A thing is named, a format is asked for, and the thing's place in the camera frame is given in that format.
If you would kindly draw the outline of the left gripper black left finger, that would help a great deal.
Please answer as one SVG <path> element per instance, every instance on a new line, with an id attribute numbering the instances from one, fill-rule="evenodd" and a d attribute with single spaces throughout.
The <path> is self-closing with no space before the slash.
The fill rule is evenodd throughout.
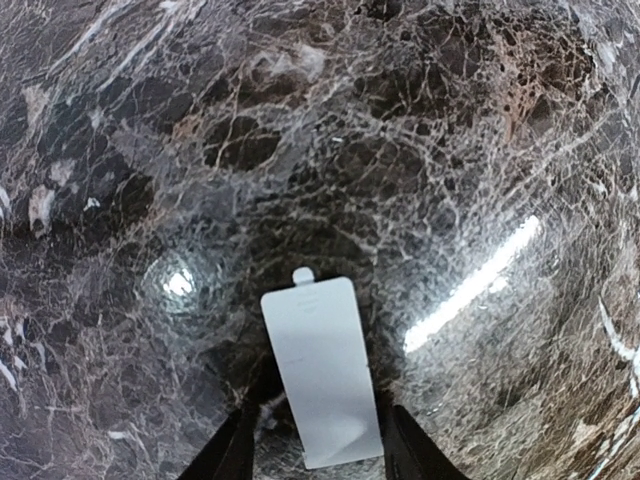
<path id="1" fill-rule="evenodd" d="M 259 407 L 235 409 L 178 480 L 251 480 Z"/>

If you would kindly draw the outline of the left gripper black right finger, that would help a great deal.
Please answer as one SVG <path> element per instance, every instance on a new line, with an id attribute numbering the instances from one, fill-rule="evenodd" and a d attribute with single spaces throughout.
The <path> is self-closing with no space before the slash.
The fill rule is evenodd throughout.
<path id="1" fill-rule="evenodd" d="M 468 480 L 401 405 L 386 410 L 382 441 L 387 479 Z"/>

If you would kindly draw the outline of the white battery cover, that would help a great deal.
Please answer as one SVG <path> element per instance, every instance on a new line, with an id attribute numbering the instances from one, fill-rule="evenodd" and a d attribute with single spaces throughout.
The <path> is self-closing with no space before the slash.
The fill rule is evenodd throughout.
<path id="1" fill-rule="evenodd" d="M 261 298 L 269 340 L 304 450 L 318 469 L 380 457 L 383 444 L 353 282 L 296 269 Z"/>

